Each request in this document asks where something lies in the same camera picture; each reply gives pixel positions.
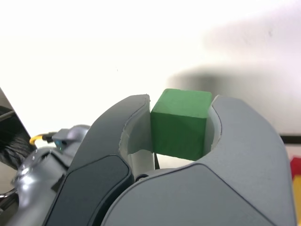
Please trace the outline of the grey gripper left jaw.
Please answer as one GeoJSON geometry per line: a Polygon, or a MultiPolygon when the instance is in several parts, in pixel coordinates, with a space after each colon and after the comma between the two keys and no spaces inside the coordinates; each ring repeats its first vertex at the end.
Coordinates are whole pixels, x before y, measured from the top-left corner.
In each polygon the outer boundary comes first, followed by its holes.
{"type": "Polygon", "coordinates": [[[150,97],[129,96],[92,124],[44,224],[99,226],[135,178],[154,169],[150,97]]]}

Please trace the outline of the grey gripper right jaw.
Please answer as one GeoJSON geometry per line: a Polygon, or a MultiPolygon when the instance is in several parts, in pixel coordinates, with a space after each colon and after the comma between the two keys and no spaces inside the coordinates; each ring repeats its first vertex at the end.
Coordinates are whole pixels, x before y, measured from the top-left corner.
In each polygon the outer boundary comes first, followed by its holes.
{"type": "Polygon", "coordinates": [[[146,177],[111,205],[104,226],[293,226],[295,208],[285,145],[240,99],[209,108],[206,155],[146,177]]]}

